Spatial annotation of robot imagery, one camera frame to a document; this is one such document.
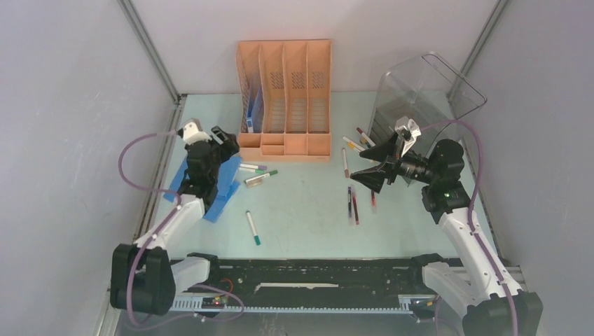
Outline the blue folder top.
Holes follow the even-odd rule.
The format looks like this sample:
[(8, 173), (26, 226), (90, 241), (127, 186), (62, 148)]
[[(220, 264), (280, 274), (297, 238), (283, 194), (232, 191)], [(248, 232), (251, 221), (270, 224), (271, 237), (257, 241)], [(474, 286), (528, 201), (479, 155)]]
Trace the blue folder top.
[(246, 109), (246, 125), (248, 133), (261, 133), (263, 127), (263, 89), (260, 84), (253, 84), (249, 91)]

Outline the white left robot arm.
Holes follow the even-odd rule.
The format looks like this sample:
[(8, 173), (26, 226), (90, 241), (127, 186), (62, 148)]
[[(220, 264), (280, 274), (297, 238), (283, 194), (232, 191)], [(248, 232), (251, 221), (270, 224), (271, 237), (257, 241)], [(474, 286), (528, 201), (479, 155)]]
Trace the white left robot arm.
[(239, 153), (240, 145), (236, 135), (218, 126), (205, 132), (194, 121), (175, 134), (184, 142), (186, 168), (172, 188), (161, 190), (172, 197), (172, 210), (161, 223), (133, 243), (119, 244), (112, 254), (110, 305), (129, 314), (162, 316), (175, 297), (193, 285), (210, 292), (221, 283), (221, 272), (208, 258), (190, 254), (173, 261), (167, 250), (212, 209), (221, 166)]

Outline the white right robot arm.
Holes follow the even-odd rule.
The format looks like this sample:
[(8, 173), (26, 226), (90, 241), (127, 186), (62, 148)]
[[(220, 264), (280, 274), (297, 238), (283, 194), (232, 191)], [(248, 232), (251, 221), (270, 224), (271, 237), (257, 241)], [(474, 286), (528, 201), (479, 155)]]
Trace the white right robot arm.
[(442, 139), (428, 157), (422, 157), (405, 151), (405, 145), (405, 139), (393, 133), (361, 151), (360, 157), (377, 165), (350, 177), (376, 193), (398, 176), (424, 183), (425, 210), (454, 245), (468, 276), (463, 280), (446, 262), (430, 262), (408, 272), (410, 288), (436, 292), (461, 318), (465, 335), (536, 335), (542, 301), (536, 293), (522, 289), (485, 238), (474, 201), (460, 181), (463, 147)]

